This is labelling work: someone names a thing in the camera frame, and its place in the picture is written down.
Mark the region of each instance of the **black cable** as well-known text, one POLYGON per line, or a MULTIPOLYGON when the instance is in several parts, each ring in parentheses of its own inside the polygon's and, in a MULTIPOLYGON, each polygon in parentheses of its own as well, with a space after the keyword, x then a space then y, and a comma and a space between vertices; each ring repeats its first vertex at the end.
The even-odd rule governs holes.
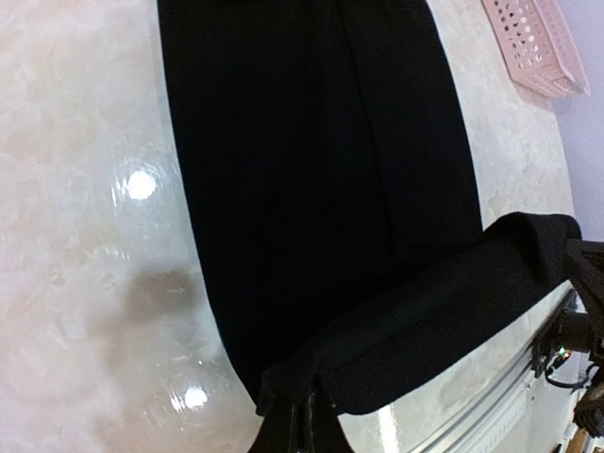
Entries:
POLYGON ((551 375, 557 368, 554 367, 549 367, 547 368, 547 371, 545 371, 545 380, 550 383, 551 385, 553 385, 554 387, 558 387, 561 389, 570 389, 570 390, 580 390, 583 387, 585 387, 585 384, 587 384, 590 380, 591 377, 589 376, 590 372, 594 369, 594 367, 596 367, 597 365, 595 363, 592 363, 591 365, 589 365, 587 367, 587 370, 585 370, 585 378, 583 378, 582 380, 575 382, 575 383, 567 383, 567 382, 559 382, 558 380, 554 380, 551 377, 549 377, 549 375, 551 375))

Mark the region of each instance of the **black fabric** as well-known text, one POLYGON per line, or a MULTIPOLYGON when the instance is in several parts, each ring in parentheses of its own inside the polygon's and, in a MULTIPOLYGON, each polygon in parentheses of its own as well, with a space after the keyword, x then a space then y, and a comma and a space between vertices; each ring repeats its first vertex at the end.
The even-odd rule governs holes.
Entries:
POLYGON ((160 0, 159 22, 210 303, 259 412, 315 375, 338 411, 377 409, 562 281, 542 252, 570 220, 481 235, 423 1, 160 0))

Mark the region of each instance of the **pink basket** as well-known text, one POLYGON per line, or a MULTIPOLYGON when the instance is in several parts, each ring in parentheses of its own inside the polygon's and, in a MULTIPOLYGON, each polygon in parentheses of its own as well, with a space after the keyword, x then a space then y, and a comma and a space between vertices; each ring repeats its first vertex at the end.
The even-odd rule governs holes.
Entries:
POLYGON ((482 0, 512 80, 547 97, 589 93, 556 0, 482 0))

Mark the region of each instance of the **marble surface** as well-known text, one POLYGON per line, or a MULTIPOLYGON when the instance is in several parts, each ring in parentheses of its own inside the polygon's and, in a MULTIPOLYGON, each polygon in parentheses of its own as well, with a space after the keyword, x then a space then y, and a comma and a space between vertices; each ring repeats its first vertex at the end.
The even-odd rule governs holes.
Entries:
MULTIPOLYGON (((552 108, 510 82, 479 0, 430 5, 485 226, 513 210, 572 213, 552 108)), ((260 419, 194 252, 154 1, 2 0, 0 83, 0 452, 244 452, 260 419)), ((353 446, 421 442, 556 297, 394 404, 344 416, 353 446)))

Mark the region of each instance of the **purple wall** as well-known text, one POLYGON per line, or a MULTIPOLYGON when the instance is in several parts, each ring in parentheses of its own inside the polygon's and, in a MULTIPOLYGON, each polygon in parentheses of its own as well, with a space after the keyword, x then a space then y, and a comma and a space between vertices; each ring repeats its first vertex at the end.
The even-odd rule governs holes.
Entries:
POLYGON ((577 218, 586 239, 604 241, 604 2, 559 0, 592 95, 554 103, 577 218))

